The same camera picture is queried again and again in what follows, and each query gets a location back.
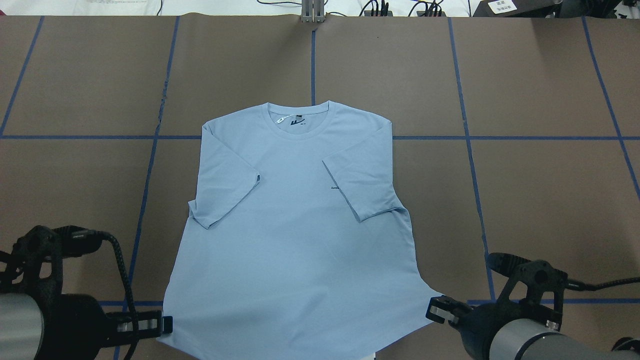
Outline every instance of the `shirt sleeve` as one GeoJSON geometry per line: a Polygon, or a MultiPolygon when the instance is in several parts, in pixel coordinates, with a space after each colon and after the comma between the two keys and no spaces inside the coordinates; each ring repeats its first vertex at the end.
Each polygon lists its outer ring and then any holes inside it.
{"type": "Polygon", "coordinates": [[[208,229],[226,216],[260,182],[260,174],[202,126],[196,199],[189,215],[208,229]]]}
{"type": "Polygon", "coordinates": [[[365,140],[323,159],[359,221],[404,209],[393,185],[391,123],[365,140]]]}

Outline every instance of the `light blue t-shirt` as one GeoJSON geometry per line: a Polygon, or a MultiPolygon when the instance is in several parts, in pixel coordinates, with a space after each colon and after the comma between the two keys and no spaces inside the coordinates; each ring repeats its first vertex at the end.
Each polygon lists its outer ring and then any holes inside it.
{"type": "Polygon", "coordinates": [[[391,123],[325,102],[207,122],[160,341],[201,359],[357,360],[430,321],[391,123]]]}

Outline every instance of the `white label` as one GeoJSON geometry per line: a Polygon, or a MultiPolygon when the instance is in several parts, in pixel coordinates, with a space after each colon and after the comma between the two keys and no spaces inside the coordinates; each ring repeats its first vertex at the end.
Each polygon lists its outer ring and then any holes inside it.
{"type": "Polygon", "coordinates": [[[489,3],[489,7],[493,13],[506,13],[518,9],[511,0],[492,1],[489,3]]]}

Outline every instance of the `robotic arm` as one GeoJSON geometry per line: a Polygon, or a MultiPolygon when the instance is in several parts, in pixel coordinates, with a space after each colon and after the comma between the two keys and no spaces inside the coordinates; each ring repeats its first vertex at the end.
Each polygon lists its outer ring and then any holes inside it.
{"type": "Polygon", "coordinates": [[[104,347],[131,345],[171,333],[172,318],[162,311],[136,311],[120,245],[113,235],[77,226],[36,226],[0,251],[0,359],[94,359],[104,347]],[[62,260],[97,251],[103,241],[113,246],[129,312],[105,314],[89,295],[62,294],[62,260]],[[43,263],[51,274],[40,278],[43,263]]]}
{"type": "Polygon", "coordinates": [[[623,338],[612,352],[597,352],[562,335],[564,289],[599,290],[640,282],[640,278],[589,285],[570,280],[543,260],[529,261],[511,254],[493,253],[488,264],[509,278],[497,301],[472,307],[450,297],[434,297],[426,317],[460,332],[467,353],[477,360],[640,360],[640,338],[623,338]],[[519,302],[509,296],[518,282],[527,286],[519,302]],[[554,307],[540,304],[545,292],[554,294],[554,307]]]}

